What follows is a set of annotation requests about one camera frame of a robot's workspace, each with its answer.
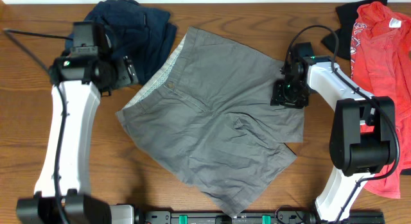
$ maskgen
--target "gray pants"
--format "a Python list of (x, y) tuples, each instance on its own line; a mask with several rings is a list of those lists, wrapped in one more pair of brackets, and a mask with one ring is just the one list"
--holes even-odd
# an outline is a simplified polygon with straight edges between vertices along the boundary
[(283, 143), (302, 141), (303, 110), (270, 106), (282, 64), (190, 28), (117, 116), (139, 148), (235, 216), (295, 160)]

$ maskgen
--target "folded fabric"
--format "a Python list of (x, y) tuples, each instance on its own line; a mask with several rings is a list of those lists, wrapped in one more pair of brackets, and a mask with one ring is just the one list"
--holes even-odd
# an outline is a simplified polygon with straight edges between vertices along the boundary
[(117, 117), (138, 148), (221, 210), (246, 209), (296, 158), (304, 111), (270, 106), (282, 61), (195, 28)]
[[(340, 20), (341, 28), (336, 30), (335, 33), (338, 36), (338, 56), (346, 60), (350, 60), (350, 40), (353, 32), (353, 26), (355, 20), (358, 18), (357, 9), (361, 5), (369, 4), (372, 2), (381, 2), (387, 5), (388, 0), (363, 0), (355, 3), (347, 3), (335, 8), (338, 19)], [(324, 37), (321, 42), (332, 52), (335, 49), (335, 38), (333, 34), (329, 34)]]
[[(177, 27), (170, 13), (141, 6), (134, 0), (99, 2), (85, 17), (106, 26), (114, 46), (113, 59), (129, 56), (140, 84), (145, 84), (165, 63), (174, 43)], [(73, 42), (66, 41), (66, 49)]]
[[(376, 96), (395, 104), (396, 130), (401, 146), (397, 170), (383, 180), (367, 182), (365, 189), (388, 198), (400, 198), (399, 174), (411, 168), (411, 18), (394, 13), (380, 2), (363, 5), (351, 40), (352, 79)], [(362, 127), (363, 132), (372, 127)], [(378, 175), (385, 174), (385, 166)]]

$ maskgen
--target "dark blue cloth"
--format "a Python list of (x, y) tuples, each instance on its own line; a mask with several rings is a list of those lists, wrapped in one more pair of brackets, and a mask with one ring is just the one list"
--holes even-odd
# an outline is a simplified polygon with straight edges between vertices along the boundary
[[(99, 2), (84, 21), (104, 24), (114, 46), (112, 59), (128, 55), (139, 83), (144, 85), (165, 63), (174, 43), (177, 27), (170, 24), (170, 13), (141, 6), (134, 0)], [(66, 49), (73, 42), (66, 41)]]

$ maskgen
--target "wooden table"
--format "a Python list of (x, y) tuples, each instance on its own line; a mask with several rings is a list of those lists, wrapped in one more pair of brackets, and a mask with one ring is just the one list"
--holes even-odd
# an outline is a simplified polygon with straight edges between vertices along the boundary
[[(82, 21), (94, 5), (5, 6), (0, 26), (37, 33), (67, 35), (72, 22)], [(292, 37), (302, 28), (323, 24), (338, 28), (337, 4), (157, 4), (170, 11), (179, 29), (175, 46), (188, 26), (201, 28), (283, 59)], [(389, 4), (395, 12), (411, 15), (411, 4)], [(316, 53), (331, 53), (320, 44), (327, 31), (309, 30), (298, 41), (310, 41)], [(63, 41), (19, 37), (45, 63), (52, 63)], [(44, 162), (51, 124), (51, 85), (44, 72), (4, 35), (0, 35), (0, 222), (17, 223), (18, 198), (33, 194)], [(338, 59), (345, 73), (349, 62)], [(140, 86), (115, 91), (103, 98), (94, 120), (90, 176), (92, 195), (109, 203), (134, 203), (144, 209), (169, 207), (175, 211), (217, 211), (218, 207), (195, 187), (139, 151), (114, 113)], [(318, 95), (305, 108), (304, 142), (289, 144), (297, 160), (275, 179), (250, 207), (273, 211), (280, 205), (308, 207), (323, 190), (332, 163), (328, 143), (333, 111)], [(354, 209), (381, 209), (387, 223), (411, 220), (411, 177), (401, 177), (400, 200), (363, 190)]]

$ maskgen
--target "red garment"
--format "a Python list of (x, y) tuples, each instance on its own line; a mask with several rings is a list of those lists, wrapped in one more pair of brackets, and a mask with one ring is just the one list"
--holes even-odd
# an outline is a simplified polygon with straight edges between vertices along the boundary
[[(388, 198), (400, 198), (399, 174), (411, 168), (411, 18), (394, 13), (380, 2), (358, 8), (351, 38), (351, 77), (376, 96), (389, 96), (396, 111), (396, 131), (401, 148), (393, 175), (367, 182), (365, 189)], [(362, 132), (372, 127), (362, 127)], [(385, 166), (378, 175), (385, 174)]]

